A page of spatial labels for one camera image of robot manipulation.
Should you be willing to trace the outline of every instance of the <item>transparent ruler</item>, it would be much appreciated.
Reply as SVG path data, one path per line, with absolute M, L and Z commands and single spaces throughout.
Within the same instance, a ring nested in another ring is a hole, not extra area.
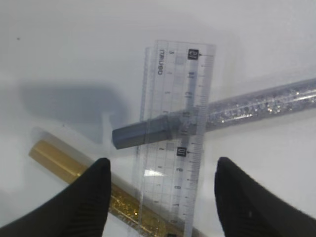
M 151 227 L 151 236 L 192 235 L 214 55 L 214 45 L 171 41 L 157 41 L 147 51 L 141 117 L 165 117 L 167 127 L 173 126 L 168 118 L 175 112 L 178 118 L 169 140 L 138 148 L 143 168 L 140 225 L 148 221 L 142 206 L 165 221 Z M 192 124 L 196 132 L 189 136 Z M 148 123 L 147 131 L 153 126 Z

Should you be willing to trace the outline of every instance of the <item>glitter pen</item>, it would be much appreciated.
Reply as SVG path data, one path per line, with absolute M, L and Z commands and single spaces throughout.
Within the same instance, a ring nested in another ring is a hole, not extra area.
M 316 79 L 304 80 L 210 103 L 206 131 L 274 118 L 315 107 Z M 186 121 L 189 134 L 194 135 L 197 119 L 197 109 L 173 112 L 116 129 L 112 133 L 112 142 L 117 149 L 123 149 L 171 140 L 177 138 L 184 121 Z

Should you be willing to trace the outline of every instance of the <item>glitter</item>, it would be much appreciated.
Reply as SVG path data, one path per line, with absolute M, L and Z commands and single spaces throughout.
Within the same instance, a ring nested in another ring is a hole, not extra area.
M 316 79 L 258 91 L 209 104 L 206 130 L 316 108 Z

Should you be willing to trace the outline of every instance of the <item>white table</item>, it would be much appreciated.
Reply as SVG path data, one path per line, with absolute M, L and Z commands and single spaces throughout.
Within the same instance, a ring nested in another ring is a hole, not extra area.
M 111 132 L 139 119 L 144 50 L 154 40 L 217 44 L 218 100 L 314 77 L 315 12 L 309 0 L 1 0 L 0 226 L 66 186 L 28 157 L 44 132 L 110 158 L 131 182 L 134 150 L 116 151 Z M 195 227 L 223 236 L 213 193 L 220 156 L 316 217 L 315 118 L 311 110 L 208 133 Z M 110 215 L 104 236 L 129 231 Z

